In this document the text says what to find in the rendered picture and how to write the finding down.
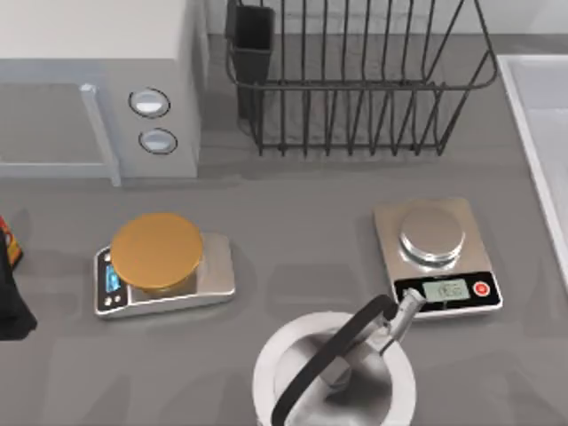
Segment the scale with gold round plate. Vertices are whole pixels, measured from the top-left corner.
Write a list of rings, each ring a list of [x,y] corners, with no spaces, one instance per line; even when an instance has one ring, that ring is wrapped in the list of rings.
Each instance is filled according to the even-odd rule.
[[[177,213],[131,219],[93,257],[93,310],[105,320],[222,304],[236,289],[229,238]]]

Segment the microwave knob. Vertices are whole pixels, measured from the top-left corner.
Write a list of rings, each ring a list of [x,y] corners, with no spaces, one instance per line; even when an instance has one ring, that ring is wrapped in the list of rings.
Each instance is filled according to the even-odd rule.
[[[168,155],[178,147],[178,139],[169,130],[154,128],[138,135],[139,145],[148,153],[154,155]]]
[[[131,92],[128,104],[135,114],[148,119],[162,117],[170,110],[168,96],[164,92],[150,87]]]

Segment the scale with silver round plate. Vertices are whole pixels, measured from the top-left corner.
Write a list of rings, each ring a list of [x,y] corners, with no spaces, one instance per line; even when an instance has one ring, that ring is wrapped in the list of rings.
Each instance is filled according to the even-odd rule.
[[[417,320],[502,308],[501,289],[466,199],[380,203],[373,217],[394,299],[399,303],[415,290],[426,300]]]

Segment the black cutlery holder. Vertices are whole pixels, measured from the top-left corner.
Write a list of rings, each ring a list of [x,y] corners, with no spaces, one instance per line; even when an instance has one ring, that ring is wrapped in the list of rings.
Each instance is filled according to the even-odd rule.
[[[227,0],[225,38],[240,86],[264,84],[273,52],[275,10]]]

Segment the pale microwave oven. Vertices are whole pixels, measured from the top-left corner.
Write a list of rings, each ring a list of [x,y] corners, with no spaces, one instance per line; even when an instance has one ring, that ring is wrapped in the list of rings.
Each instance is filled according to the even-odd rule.
[[[122,181],[194,178],[209,67],[202,0],[0,0],[0,179],[107,178],[79,86],[96,85]],[[131,92],[155,88],[169,112],[148,119]],[[138,143],[162,128],[177,149]]]

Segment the red and orange box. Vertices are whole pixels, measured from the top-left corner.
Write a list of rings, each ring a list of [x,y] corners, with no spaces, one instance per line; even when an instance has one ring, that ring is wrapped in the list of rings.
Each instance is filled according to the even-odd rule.
[[[0,229],[4,233],[4,237],[6,240],[6,247],[7,247],[7,255],[10,261],[10,265],[12,269],[14,269],[23,257],[23,250],[22,247],[13,234],[10,226],[4,220],[2,216],[0,216]]]

